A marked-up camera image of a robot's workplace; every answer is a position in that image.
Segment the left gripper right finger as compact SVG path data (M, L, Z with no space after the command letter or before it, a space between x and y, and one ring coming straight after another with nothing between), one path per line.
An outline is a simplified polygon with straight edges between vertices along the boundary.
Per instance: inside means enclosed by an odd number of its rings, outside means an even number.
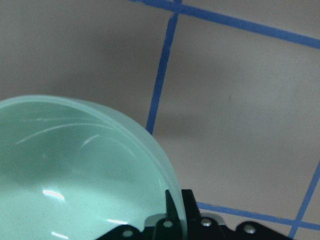
M258 222L244 221L231 230L223 221L202 216L192 190L181 191L187 222L188 240L289 240L273 229Z

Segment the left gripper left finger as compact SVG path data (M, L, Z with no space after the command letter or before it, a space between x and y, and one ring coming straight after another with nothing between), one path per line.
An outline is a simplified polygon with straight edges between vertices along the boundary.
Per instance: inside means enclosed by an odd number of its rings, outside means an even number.
M130 224L119 225L98 240L182 240L183 228L170 191L165 191L165 213L154 214L144 221L140 231Z

